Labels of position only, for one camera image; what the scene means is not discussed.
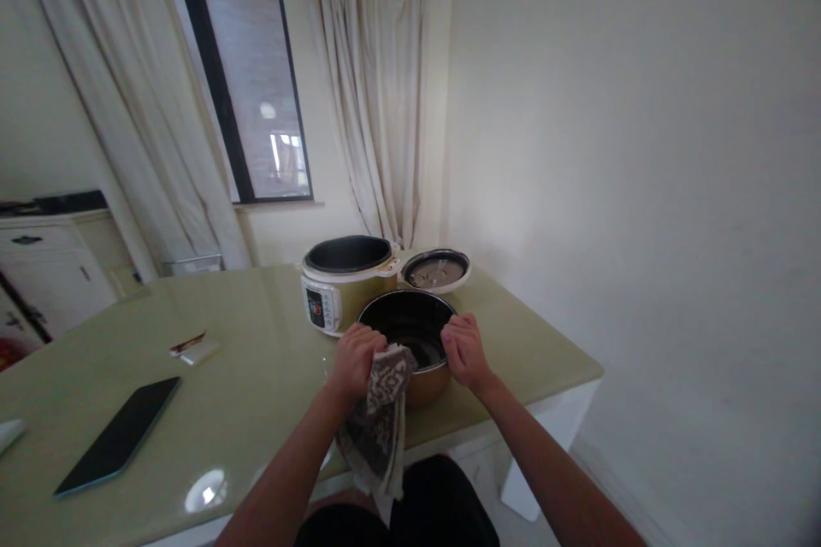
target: beige curtain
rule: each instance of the beige curtain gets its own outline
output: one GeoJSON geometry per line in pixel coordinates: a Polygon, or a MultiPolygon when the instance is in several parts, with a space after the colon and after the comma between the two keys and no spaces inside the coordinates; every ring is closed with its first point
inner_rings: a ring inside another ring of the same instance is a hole
{"type": "Polygon", "coordinates": [[[427,0],[310,0],[340,149],[372,235],[413,243],[427,0]]]}
{"type": "Polygon", "coordinates": [[[250,266],[173,0],[40,0],[97,141],[92,166],[135,265],[250,266]]]}

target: patterned towel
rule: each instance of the patterned towel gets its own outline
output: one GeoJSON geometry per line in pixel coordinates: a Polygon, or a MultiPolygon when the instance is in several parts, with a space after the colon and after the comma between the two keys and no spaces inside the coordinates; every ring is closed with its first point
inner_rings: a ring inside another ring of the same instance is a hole
{"type": "Polygon", "coordinates": [[[405,389],[414,370],[416,360],[406,346],[391,344],[374,355],[368,396],[357,403],[336,434],[351,469],[380,496],[402,498],[405,389]]]}

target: rice cooker control panel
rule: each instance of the rice cooker control panel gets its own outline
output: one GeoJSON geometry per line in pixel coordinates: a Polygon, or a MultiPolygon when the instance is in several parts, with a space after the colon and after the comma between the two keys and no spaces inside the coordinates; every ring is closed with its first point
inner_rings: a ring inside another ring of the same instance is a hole
{"type": "Polygon", "coordinates": [[[305,313],[310,324],[325,333],[336,334],[342,320],[340,290],[334,285],[302,277],[305,313]]]}

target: small package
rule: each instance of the small package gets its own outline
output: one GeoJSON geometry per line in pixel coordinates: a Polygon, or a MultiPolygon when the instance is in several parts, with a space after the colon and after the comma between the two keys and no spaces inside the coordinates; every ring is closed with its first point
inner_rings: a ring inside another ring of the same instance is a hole
{"type": "Polygon", "coordinates": [[[206,333],[202,332],[196,338],[172,346],[170,349],[171,356],[178,357],[188,365],[193,366],[206,357],[213,355],[220,349],[220,343],[213,338],[209,338],[206,333]]]}

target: window frame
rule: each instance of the window frame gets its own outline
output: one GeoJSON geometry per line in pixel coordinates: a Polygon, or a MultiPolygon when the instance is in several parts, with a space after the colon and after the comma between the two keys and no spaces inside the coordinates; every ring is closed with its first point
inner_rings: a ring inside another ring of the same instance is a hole
{"type": "Polygon", "coordinates": [[[203,61],[205,78],[208,81],[208,88],[211,99],[214,101],[216,117],[220,124],[221,137],[225,143],[228,154],[228,161],[231,164],[230,171],[233,173],[234,182],[237,186],[239,203],[237,205],[248,205],[253,203],[286,203],[291,201],[313,201],[314,188],[310,179],[310,164],[308,163],[308,147],[305,139],[305,131],[302,124],[302,112],[299,108],[299,94],[297,91],[297,76],[293,71],[293,55],[291,52],[291,38],[288,34],[288,24],[285,17],[285,3],[280,1],[280,13],[282,16],[282,27],[285,31],[285,45],[288,52],[288,66],[291,69],[291,85],[293,88],[293,101],[297,109],[297,120],[299,123],[299,139],[302,142],[302,151],[305,160],[305,175],[308,179],[307,195],[291,195],[288,197],[257,197],[254,193],[254,186],[251,182],[251,174],[248,171],[248,164],[245,161],[245,150],[242,147],[242,139],[239,135],[239,126],[233,104],[231,92],[225,78],[225,71],[222,68],[222,58],[219,47],[216,43],[214,28],[211,25],[210,13],[206,0],[185,0],[188,17],[194,31],[194,38],[197,40],[197,52],[203,61]]]}

